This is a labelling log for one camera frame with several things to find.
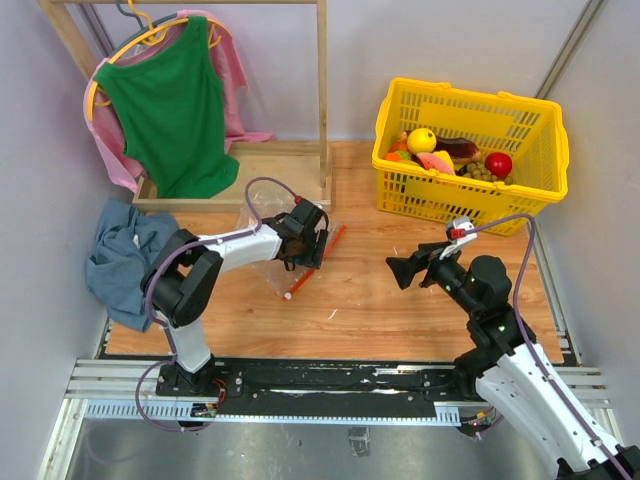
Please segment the clear zip top bag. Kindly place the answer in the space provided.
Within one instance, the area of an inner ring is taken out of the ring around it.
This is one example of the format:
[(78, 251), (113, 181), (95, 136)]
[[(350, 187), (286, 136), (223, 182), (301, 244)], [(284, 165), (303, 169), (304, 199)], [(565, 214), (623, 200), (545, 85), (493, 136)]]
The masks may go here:
[[(249, 199), (261, 218), (275, 216), (295, 206), (293, 196), (273, 183), (259, 182), (250, 188)], [(332, 222), (323, 254), (326, 259), (346, 232), (346, 226)], [(290, 300), (311, 276), (314, 269), (296, 266), (287, 271), (281, 261), (261, 261), (251, 265), (254, 272), (283, 300)]]

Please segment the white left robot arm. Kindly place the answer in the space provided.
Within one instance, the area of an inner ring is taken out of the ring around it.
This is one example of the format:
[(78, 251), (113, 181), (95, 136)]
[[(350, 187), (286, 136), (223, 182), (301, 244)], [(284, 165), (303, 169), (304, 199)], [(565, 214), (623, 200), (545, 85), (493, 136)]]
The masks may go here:
[(224, 379), (207, 345), (202, 316), (218, 277), (246, 265), (280, 261), (287, 271), (321, 267), (329, 236), (326, 211), (300, 196), (294, 207), (256, 218), (245, 229), (223, 235), (174, 232), (140, 283), (145, 314), (160, 325), (170, 347), (161, 367), (161, 395), (211, 395)]

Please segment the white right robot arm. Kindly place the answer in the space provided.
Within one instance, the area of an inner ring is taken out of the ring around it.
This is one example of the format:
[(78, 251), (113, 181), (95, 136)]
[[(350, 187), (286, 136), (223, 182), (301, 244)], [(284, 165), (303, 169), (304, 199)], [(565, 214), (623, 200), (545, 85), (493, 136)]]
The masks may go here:
[(440, 287), (468, 316), (474, 344), (454, 361), (453, 387), (480, 397), (523, 435), (555, 479), (636, 479), (639, 449), (624, 447), (599, 425), (564, 383), (509, 302), (512, 283), (501, 259), (481, 255), (468, 267), (442, 243), (386, 260), (401, 289), (415, 275)]

